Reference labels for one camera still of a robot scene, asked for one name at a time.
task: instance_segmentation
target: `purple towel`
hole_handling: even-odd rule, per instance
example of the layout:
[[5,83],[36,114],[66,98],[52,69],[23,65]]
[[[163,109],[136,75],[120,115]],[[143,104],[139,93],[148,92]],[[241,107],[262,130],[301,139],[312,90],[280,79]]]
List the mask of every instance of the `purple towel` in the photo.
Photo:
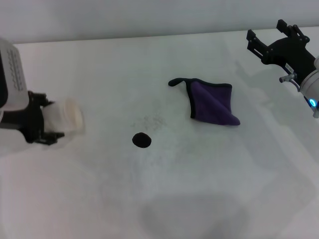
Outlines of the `purple towel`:
[[230,109],[232,85],[212,84],[196,78],[176,78],[168,85],[176,86],[182,81],[186,82],[191,118],[219,125],[240,125]]

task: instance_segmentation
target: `white tabletop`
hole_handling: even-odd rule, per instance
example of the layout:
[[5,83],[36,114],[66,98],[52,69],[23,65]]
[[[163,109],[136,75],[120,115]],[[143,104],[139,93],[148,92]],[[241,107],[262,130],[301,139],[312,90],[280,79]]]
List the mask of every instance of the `white tabletop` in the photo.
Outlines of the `white tabletop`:
[[[319,55],[319,27],[302,30]],[[245,31],[18,48],[29,90],[73,97],[86,130],[52,147],[1,130],[1,239],[319,237],[319,121]],[[190,119],[176,77],[232,84],[241,125]]]

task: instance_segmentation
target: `white cup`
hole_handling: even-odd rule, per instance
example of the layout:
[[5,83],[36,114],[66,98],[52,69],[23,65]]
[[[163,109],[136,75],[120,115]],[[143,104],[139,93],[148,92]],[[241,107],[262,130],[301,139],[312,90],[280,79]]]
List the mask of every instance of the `white cup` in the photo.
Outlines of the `white cup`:
[[83,129],[82,112],[72,99],[55,102],[42,109],[45,132],[79,132]]

